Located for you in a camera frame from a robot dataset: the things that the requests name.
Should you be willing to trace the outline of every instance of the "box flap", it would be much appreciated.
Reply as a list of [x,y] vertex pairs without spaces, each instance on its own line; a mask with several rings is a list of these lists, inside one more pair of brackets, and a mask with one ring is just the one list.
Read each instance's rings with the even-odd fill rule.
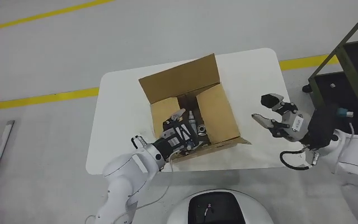
[[196,98],[212,144],[240,136],[239,128],[222,84],[198,94]]
[[163,132],[163,122],[180,110],[180,106],[176,97],[170,97],[151,104],[150,110],[153,118],[154,136],[158,139]]
[[214,54],[139,80],[150,104],[219,82]]
[[220,150],[224,150],[227,148],[231,148],[231,147],[236,146],[237,144],[251,144],[251,143],[249,143],[248,141],[246,141],[245,139],[243,139],[241,137],[237,137],[234,139],[227,140],[225,142],[219,142],[219,143],[211,144],[211,145],[203,147],[203,148],[198,148],[193,153],[186,155],[186,156],[177,155],[173,160],[174,160],[174,162],[180,162],[180,161],[188,160],[190,158],[195,158],[195,157],[210,154],[213,152],[218,152]]

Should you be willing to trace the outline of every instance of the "cable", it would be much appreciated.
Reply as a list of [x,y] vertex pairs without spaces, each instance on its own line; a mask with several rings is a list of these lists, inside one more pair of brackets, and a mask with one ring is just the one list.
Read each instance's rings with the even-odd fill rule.
[[352,122],[349,122],[349,127],[351,127],[351,137],[349,138],[349,142],[348,142],[348,145],[347,145],[346,148],[349,147],[349,145],[351,144],[351,141],[352,141],[352,139],[353,139],[353,137],[354,137],[354,127],[353,127],[353,125],[352,125]]
[[343,155],[344,151],[349,147],[349,145],[351,144],[351,142],[353,140],[353,137],[355,135],[354,127],[352,125],[352,122],[349,122],[349,127],[351,128],[351,137],[349,138],[348,144],[346,146],[343,146],[343,149],[341,150],[340,154],[338,155],[337,162],[336,162],[336,167],[335,167],[335,173],[337,173],[338,163],[340,162],[341,156]]
[[96,216],[94,214],[91,214],[89,216],[87,216],[87,218],[84,220],[84,224],[87,223],[87,220],[90,218],[90,217],[94,217],[96,219]]
[[136,209],[129,210],[129,211],[127,211],[127,212],[125,212],[125,213],[119,215],[118,218],[116,218],[116,219],[114,220],[113,224],[115,224],[115,223],[117,222],[117,220],[119,220],[119,218],[121,218],[122,216],[128,214],[129,212],[134,212],[134,211],[137,211],[137,210],[139,210],[139,209],[141,209],[141,208],[144,208],[144,207],[146,207],[146,206],[149,206],[149,205],[151,205],[151,204],[154,204],[155,202],[158,202],[159,200],[161,200],[161,199],[167,194],[168,189],[169,189],[169,187],[172,185],[172,182],[173,182],[172,156],[173,156],[174,154],[176,154],[177,152],[179,152],[179,151],[173,152],[172,154],[170,154],[170,156],[169,156],[169,158],[168,158],[172,175],[171,175],[171,178],[170,178],[170,182],[169,182],[169,184],[168,184],[168,186],[167,186],[167,189],[164,191],[163,195],[162,195],[160,198],[158,198],[157,200],[153,201],[153,202],[150,202],[150,203],[148,203],[148,204],[145,204],[145,205],[143,205],[143,206],[140,206],[140,207],[138,207],[138,208],[136,208]]
[[291,166],[290,164],[288,164],[284,160],[284,154],[300,154],[300,153],[303,153],[303,152],[304,152],[304,149],[299,150],[299,151],[283,151],[282,153],[280,153],[280,160],[285,166],[287,166],[290,169],[293,169],[293,170],[308,170],[312,166],[304,166],[304,167]]

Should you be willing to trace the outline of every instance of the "black cable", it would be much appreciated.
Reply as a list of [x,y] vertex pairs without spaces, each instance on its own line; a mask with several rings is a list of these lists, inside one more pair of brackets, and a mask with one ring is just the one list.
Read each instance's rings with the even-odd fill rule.
[[283,151],[282,153],[280,153],[280,160],[285,166],[287,166],[290,169],[293,169],[293,170],[308,170],[310,168],[309,166],[304,166],[304,167],[291,166],[290,164],[288,164],[284,160],[284,154],[300,154],[300,153],[303,153],[303,151],[302,150],[299,150],[299,151]]

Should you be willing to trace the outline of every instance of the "cart wheel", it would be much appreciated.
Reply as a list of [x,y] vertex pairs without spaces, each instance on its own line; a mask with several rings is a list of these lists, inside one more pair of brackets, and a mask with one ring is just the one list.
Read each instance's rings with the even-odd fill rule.
[[303,87],[302,87],[302,92],[305,92],[305,93],[307,93],[307,94],[310,93],[310,92],[312,92],[311,85],[308,84],[308,85],[303,86]]

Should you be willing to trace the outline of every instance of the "metal tool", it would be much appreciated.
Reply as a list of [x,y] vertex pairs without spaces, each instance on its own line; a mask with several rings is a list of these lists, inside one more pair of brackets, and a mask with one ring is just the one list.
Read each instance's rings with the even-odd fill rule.
[[189,124],[190,124],[191,127],[193,128],[194,132],[197,134],[196,121],[195,121],[195,118],[194,118],[194,114],[192,113],[191,110],[189,111],[188,120],[189,120]]
[[205,135],[206,135],[205,125],[200,124],[200,125],[197,127],[197,135],[198,135],[198,136],[205,136]]

